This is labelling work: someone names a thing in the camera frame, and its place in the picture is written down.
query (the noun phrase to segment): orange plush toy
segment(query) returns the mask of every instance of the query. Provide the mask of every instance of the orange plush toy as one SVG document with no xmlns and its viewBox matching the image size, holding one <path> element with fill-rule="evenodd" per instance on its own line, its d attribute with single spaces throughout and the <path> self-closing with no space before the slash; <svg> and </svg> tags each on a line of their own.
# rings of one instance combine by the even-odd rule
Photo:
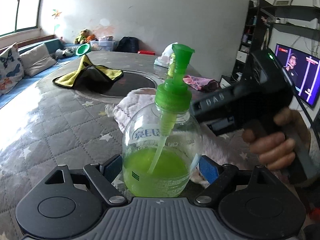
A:
<svg viewBox="0 0 320 240">
<path fill-rule="evenodd" d="M 90 41 L 94 41 L 96 39 L 96 35 L 92 34 L 90 36 L 87 37 L 87 39 L 85 40 L 86 43 L 89 43 Z"/>
</svg>

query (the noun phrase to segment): green liquid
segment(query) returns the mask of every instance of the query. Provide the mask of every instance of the green liquid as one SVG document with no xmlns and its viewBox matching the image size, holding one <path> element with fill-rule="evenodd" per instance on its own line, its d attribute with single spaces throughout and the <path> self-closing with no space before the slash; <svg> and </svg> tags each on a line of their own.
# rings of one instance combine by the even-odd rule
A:
<svg viewBox="0 0 320 240">
<path fill-rule="evenodd" d="M 124 182 L 135 196 L 177 197 L 189 181 L 189 169 L 173 150 L 165 147 L 150 174 L 155 153 L 156 148 L 145 148 L 130 154 L 123 163 Z"/>
</svg>

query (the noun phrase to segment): transparent plastic bottle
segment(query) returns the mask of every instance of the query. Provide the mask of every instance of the transparent plastic bottle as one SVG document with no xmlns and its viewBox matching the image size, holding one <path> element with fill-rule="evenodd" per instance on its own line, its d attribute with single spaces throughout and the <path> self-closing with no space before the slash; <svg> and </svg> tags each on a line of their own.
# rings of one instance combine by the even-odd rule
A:
<svg viewBox="0 0 320 240">
<path fill-rule="evenodd" d="M 183 82 L 195 51 L 173 44 L 173 78 L 157 88 L 155 102 L 127 124 L 122 141 L 124 182 L 136 196 L 178 196 L 199 162 L 202 133 L 188 109 L 191 92 Z"/>
<path fill-rule="evenodd" d="M 148 172 L 161 139 L 161 114 L 156 104 L 150 104 L 132 117 L 124 131 L 124 182 L 135 196 L 177 197 L 201 156 L 199 124 L 189 112 L 178 114 L 153 172 Z"/>
</svg>

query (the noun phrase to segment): window frame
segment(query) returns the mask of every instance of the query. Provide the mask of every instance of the window frame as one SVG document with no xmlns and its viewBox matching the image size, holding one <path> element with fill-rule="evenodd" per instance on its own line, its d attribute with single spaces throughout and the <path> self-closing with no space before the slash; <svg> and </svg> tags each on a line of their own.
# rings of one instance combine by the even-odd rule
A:
<svg viewBox="0 0 320 240">
<path fill-rule="evenodd" d="M 17 12 L 16 12 L 16 21 L 15 21 L 15 24 L 14 24 L 14 31 L 13 31 L 13 32 L 10 32 L 10 33 L 1 34 L 1 35 L 0 35 L 0 38 L 3 37 L 3 36 L 6 36 L 6 35 L 13 34 L 13 33 L 18 33 L 18 32 L 23 32 L 23 31 L 28 31 L 28 30 L 37 29 L 37 28 L 39 27 L 39 13 L 40 13 L 41 0 L 39 0 L 39 4 L 38 4 L 38 12 L 37 12 L 36 26 L 28 27 L 28 28 L 23 28 L 23 29 L 18 29 L 18 30 L 17 30 L 19 4 L 20 4 L 20 0 L 18 0 L 18 3 L 17 3 Z"/>
</svg>

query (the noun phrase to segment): television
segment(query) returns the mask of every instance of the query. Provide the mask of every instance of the television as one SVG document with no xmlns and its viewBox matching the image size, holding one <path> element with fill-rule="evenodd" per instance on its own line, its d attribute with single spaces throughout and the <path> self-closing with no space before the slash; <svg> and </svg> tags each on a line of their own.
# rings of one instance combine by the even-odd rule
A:
<svg viewBox="0 0 320 240">
<path fill-rule="evenodd" d="M 313 109 L 320 94 L 320 59 L 281 44 L 276 45 L 275 54 L 289 72 L 301 100 Z"/>
</svg>

